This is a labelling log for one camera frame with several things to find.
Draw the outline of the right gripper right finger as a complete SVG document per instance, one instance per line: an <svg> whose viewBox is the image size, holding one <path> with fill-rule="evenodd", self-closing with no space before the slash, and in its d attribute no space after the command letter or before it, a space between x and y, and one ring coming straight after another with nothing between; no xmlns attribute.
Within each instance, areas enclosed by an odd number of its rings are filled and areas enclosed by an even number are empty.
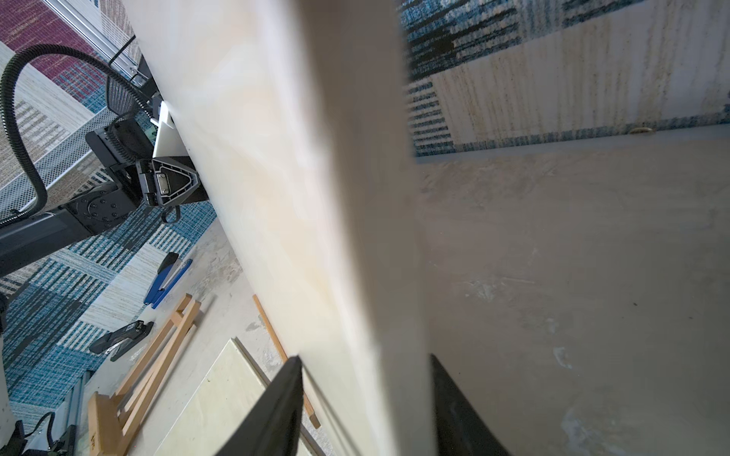
<svg viewBox="0 0 730 456"><path fill-rule="evenodd" d="M511 453L489 430L442 363L430 355L433 405L439 455L499 455Z"/></svg>

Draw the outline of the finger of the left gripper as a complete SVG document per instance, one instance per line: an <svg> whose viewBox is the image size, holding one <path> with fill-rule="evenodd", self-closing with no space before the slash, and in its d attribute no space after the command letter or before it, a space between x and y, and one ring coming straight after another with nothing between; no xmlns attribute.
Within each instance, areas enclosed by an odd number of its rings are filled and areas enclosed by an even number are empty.
<svg viewBox="0 0 730 456"><path fill-rule="evenodd" d="M137 161L143 200L151 206L175 207L207 201L208 195L190 157Z"/></svg>

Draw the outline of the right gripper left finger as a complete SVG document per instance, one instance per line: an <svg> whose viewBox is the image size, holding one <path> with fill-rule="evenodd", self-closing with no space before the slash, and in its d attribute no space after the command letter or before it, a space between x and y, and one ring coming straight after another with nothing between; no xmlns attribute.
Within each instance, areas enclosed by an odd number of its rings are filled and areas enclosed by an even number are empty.
<svg viewBox="0 0 730 456"><path fill-rule="evenodd" d="M217 455L296 455L303 395L302 361L293 356Z"/></svg>

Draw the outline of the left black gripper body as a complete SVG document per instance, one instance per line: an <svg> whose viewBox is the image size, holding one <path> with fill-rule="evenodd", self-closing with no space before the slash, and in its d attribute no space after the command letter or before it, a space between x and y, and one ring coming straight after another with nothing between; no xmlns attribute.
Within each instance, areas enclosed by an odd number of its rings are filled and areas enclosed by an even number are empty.
<svg viewBox="0 0 730 456"><path fill-rule="evenodd" d="M158 205L151 184L153 144L133 117L112 121L86 134L91 151L106 174L137 205Z"/></svg>

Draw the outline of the light wooden board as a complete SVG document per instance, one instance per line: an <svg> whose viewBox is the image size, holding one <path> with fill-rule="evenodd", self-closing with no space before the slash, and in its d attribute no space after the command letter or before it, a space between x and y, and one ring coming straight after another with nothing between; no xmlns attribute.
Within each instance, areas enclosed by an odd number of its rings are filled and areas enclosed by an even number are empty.
<svg viewBox="0 0 730 456"><path fill-rule="evenodd" d="M230 339L155 453L217 455L272 381L239 339ZM296 455L321 454L302 425Z"/></svg>
<svg viewBox="0 0 730 456"><path fill-rule="evenodd" d="M437 452L390 1L127 1L245 275L339 455Z"/></svg>

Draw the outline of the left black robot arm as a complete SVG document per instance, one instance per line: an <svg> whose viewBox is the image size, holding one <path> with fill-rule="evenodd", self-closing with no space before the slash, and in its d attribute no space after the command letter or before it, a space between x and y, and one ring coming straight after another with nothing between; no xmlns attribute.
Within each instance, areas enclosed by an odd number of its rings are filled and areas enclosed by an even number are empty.
<svg viewBox="0 0 730 456"><path fill-rule="evenodd" d="M206 201L201 178L182 144L157 157L132 118L87 133L87 144L111 180L55 209L1 225L1 274L6 276L78 241L110 231L142 205L162 209L163 222L180 220L185 204Z"/></svg>

